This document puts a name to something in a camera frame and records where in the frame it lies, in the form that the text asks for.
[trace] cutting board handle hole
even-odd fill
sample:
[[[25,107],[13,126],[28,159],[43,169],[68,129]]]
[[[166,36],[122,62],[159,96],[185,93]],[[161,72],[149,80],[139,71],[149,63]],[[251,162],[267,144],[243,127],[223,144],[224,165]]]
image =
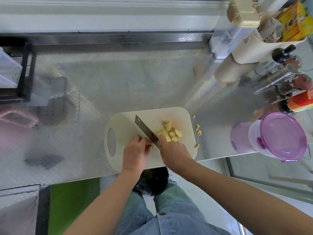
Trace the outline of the cutting board handle hole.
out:
[[[108,131],[108,151],[111,157],[115,156],[116,152],[116,137],[114,129],[110,128]]]

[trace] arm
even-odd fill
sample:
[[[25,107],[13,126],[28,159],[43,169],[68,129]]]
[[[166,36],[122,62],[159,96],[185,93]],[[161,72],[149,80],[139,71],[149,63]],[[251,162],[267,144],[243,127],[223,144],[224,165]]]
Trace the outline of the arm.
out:
[[[128,197],[146,166],[151,145],[139,135],[124,149],[123,167],[116,180],[72,223],[64,235],[114,234]]]
[[[166,166],[205,191],[254,235],[312,234],[313,218],[285,201],[195,162],[179,142],[160,136]]]

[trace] green mat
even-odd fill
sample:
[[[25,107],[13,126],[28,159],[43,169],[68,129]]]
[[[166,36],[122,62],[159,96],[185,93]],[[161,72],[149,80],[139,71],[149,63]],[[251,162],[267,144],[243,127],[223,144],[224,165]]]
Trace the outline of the green mat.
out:
[[[48,235],[63,234],[99,194],[99,178],[52,185]]]

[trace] black rack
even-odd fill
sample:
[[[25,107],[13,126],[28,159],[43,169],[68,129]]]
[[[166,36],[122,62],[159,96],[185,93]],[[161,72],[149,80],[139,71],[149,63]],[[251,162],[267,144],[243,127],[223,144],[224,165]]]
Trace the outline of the black rack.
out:
[[[33,87],[33,77],[36,65],[36,53],[33,46],[21,37],[0,37],[1,47],[11,47],[10,57],[22,57],[22,71],[17,88],[0,88],[0,104],[29,102]]]

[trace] hand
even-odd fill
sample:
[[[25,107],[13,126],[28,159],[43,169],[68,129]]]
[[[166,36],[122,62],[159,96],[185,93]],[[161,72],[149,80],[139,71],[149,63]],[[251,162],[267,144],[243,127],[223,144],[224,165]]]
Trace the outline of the hand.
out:
[[[161,157],[164,164],[173,172],[181,175],[188,170],[190,163],[194,162],[188,149],[180,142],[167,142],[164,135],[159,136],[161,144]]]
[[[140,135],[132,137],[124,149],[122,171],[131,171],[141,175],[146,166],[151,143]]]

